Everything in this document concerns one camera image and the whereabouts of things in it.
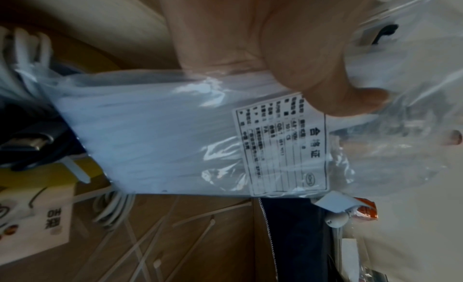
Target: label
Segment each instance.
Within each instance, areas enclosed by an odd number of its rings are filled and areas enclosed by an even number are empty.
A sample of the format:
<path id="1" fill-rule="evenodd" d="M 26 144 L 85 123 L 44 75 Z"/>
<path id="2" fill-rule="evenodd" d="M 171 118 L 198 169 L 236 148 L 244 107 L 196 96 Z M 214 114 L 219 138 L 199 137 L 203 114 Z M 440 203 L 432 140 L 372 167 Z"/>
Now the label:
<path id="1" fill-rule="evenodd" d="M 281 196 L 328 190 L 326 117 L 301 94 L 237 108 L 252 196 Z"/>

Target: wooden surface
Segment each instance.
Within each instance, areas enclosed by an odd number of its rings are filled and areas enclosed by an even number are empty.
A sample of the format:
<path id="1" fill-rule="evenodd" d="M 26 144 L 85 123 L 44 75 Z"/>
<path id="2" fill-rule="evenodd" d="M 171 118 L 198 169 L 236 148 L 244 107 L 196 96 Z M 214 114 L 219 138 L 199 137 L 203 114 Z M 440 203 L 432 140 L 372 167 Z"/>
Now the wooden surface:
<path id="1" fill-rule="evenodd" d="M 130 214 L 130 223 L 139 239 L 159 218 L 167 213 L 175 196 L 139 195 Z M 161 270 L 167 278 L 180 259 L 207 227 L 210 218 L 195 220 L 172 228 L 172 224 L 184 218 L 235 205 L 247 199 L 181 196 L 168 226 L 164 229 L 154 250 L 147 259 L 153 281 L 156 281 L 153 262 L 161 258 Z M 74 218 L 78 218 L 89 236 L 80 234 L 73 220 L 71 239 L 68 244 L 33 255 L 0 267 L 1 281 L 62 282 L 71 281 L 105 235 L 105 231 L 93 224 L 91 201 L 74 206 Z M 223 212 L 215 216 L 216 224 L 193 252 L 173 281 L 254 281 L 254 227 L 251 206 Z M 142 245 L 144 253 L 151 238 Z M 97 281 L 126 250 L 132 246 L 124 226 L 119 227 L 92 267 L 79 281 Z M 108 281 L 126 282 L 131 277 L 137 259 L 132 254 Z M 140 275 L 137 281 L 144 281 Z"/>
<path id="2" fill-rule="evenodd" d="M 0 5 L 0 22 L 58 31 L 115 56 L 128 68 L 178 68 L 157 0 L 0 0 Z"/>

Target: plastic bag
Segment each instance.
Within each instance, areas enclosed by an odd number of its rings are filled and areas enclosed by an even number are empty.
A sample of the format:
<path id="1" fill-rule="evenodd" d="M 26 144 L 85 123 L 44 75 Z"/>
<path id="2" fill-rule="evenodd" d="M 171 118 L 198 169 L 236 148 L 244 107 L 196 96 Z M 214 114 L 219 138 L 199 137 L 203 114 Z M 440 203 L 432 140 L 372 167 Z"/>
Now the plastic bag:
<path id="1" fill-rule="evenodd" d="M 269 72 L 32 76 L 129 193 L 363 197 L 420 185 L 445 167 L 440 155 L 463 102 L 463 40 L 356 53 L 346 55 L 351 80 L 394 99 L 351 118 L 321 114 Z"/>

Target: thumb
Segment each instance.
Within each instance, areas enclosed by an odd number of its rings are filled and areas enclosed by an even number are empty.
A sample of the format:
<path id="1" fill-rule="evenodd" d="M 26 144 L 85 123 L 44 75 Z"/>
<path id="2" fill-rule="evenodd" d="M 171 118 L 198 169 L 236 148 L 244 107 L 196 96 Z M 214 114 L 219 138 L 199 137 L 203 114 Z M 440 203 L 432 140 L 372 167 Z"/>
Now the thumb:
<path id="1" fill-rule="evenodd" d="M 338 117 L 380 109 L 389 96 L 383 89 L 353 87 L 347 78 L 342 59 L 320 83 L 302 90 L 302 94 L 315 109 Z"/>

